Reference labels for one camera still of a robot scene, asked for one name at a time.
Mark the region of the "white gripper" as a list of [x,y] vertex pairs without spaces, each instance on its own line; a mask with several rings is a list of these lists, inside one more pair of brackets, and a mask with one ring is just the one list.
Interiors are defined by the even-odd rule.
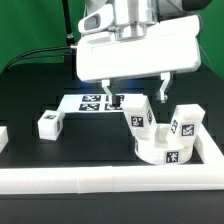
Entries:
[[119,107],[121,99],[111,92],[109,79],[160,74],[162,85],[157,100],[166,102],[172,83],[170,72],[191,72],[201,65],[197,41],[200,31],[200,18],[191,15],[151,26],[147,35],[139,39],[118,40],[108,31],[86,35],[77,46],[77,75],[84,82],[102,80],[101,86],[109,103]]

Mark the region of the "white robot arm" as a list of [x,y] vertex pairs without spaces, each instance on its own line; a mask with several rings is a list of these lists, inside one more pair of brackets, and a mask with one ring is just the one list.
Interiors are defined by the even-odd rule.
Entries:
[[201,65],[202,20],[195,12],[212,1],[86,0],[78,23],[79,79],[108,91],[112,80],[160,76],[157,100],[166,102],[171,77]]

